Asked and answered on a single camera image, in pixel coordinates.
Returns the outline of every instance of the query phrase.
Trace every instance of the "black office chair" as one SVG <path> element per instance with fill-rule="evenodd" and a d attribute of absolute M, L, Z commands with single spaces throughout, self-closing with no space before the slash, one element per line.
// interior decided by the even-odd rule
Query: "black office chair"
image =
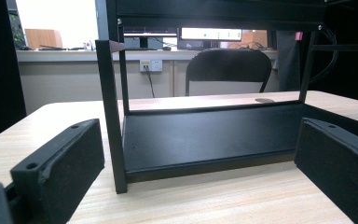
<path fill-rule="evenodd" d="M 260 82 L 260 92 L 263 92 L 270 73 L 271 61 L 260 50 L 206 49 L 187 66 L 186 96 L 190 81 Z"/>

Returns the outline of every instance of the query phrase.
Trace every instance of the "light wood tabletop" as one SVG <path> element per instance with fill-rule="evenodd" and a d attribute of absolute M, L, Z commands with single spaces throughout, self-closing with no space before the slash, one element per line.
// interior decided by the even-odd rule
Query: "light wood tabletop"
<path fill-rule="evenodd" d="M 130 100 L 131 109 L 294 100 L 298 92 Z M 309 91 L 307 104 L 358 120 L 358 101 Z M 129 184 L 117 195 L 103 102 L 45 105 L 0 134 L 0 182 L 9 170 L 77 122 L 99 118 L 105 168 L 70 223 L 351 223 L 292 161 Z"/>

